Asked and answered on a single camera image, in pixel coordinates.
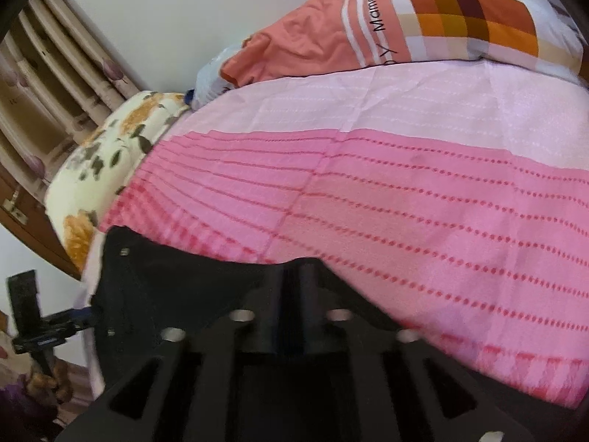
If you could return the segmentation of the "person's left hand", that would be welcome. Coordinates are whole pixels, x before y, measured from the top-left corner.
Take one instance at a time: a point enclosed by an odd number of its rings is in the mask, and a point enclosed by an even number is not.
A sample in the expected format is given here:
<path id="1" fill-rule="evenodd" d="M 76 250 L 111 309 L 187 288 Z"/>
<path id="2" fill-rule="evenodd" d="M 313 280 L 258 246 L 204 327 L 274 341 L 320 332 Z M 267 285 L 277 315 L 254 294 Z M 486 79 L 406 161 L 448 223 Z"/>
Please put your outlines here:
<path id="1" fill-rule="evenodd" d="M 26 376 L 25 387 L 28 395 L 43 406 L 57 406 L 71 401 L 73 386 L 68 374 L 68 364 L 56 358 L 52 374 L 47 375 L 41 366 L 34 362 Z"/>

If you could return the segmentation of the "purple floral sleeve forearm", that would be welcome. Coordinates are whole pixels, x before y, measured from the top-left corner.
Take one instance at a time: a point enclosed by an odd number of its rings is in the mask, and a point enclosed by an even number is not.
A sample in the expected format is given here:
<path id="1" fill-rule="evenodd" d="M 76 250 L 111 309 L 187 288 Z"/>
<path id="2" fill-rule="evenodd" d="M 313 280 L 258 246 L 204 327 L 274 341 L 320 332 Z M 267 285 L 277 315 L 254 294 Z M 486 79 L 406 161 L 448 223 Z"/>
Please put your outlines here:
<path id="1" fill-rule="evenodd" d="M 63 404 L 43 406 L 31 398 L 25 387 L 30 371 L 1 388 L 2 441 L 54 441 L 62 430 L 56 420 Z"/>

